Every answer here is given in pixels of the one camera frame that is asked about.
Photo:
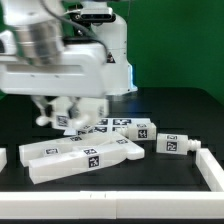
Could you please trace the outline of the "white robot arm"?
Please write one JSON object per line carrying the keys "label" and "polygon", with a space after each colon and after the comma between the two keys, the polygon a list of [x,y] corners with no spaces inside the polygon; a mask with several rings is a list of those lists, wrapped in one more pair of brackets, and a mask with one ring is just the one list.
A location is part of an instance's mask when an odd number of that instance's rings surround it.
{"label": "white robot arm", "polygon": [[111,98],[137,91],[127,23],[108,0],[0,0],[0,8],[0,91],[30,96],[38,125],[94,125]]}

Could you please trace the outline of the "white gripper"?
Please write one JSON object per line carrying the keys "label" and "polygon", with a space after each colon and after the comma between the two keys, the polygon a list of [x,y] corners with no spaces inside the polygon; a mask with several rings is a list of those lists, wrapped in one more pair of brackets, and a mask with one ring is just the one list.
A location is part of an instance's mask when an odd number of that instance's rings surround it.
{"label": "white gripper", "polygon": [[101,98],[106,93],[105,61],[104,47],[98,43],[67,45],[47,66],[33,66],[16,56],[1,55],[0,90],[6,94],[32,96],[43,116],[50,116],[52,112],[45,96],[70,97],[67,112],[73,127],[80,128],[79,97]]}

